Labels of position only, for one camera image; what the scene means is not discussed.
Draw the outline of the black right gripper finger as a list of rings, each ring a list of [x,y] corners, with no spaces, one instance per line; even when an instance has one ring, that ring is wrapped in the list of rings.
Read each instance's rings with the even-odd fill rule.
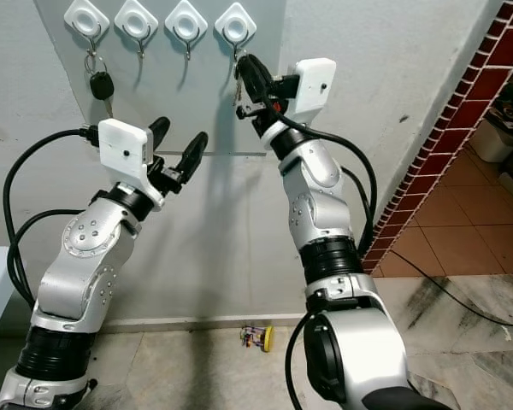
[[[241,81],[248,95],[274,94],[274,78],[256,55],[241,56]]]
[[[269,94],[269,71],[259,58],[239,58],[237,75],[253,102],[261,102]]]

